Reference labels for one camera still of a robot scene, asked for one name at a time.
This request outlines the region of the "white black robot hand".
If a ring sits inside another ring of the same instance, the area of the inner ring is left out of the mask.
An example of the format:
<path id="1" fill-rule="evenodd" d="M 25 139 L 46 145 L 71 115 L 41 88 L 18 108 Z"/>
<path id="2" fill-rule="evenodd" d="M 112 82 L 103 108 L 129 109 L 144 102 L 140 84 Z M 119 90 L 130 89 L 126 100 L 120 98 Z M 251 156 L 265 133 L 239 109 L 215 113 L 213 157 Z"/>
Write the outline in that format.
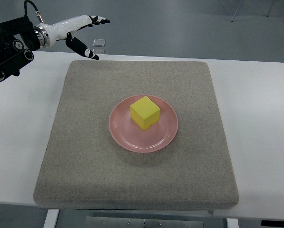
<path id="1" fill-rule="evenodd" d="M 49 25 L 40 23 L 34 27 L 42 48 L 50 48 L 57 41 L 64 40 L 66 46 L 82 57 L 98 60 L 99 56 L 94 54 L 82 41 L 73 37 L 78 30 L 94 25 L 108 24 L 110 20 L 101 16 L 81 15 Z"/>

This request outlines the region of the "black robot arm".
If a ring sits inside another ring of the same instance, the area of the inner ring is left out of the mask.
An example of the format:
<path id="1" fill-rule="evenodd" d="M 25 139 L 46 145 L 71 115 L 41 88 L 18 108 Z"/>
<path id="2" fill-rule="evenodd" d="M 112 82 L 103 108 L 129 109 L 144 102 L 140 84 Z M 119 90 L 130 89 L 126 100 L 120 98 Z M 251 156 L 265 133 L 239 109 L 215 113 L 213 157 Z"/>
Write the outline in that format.
<path id="1" fill-rule="evenodd" d="M 0 82 L 19 76 L 38 49 L 40 41 L 28 16 L 0 23 Z"/>

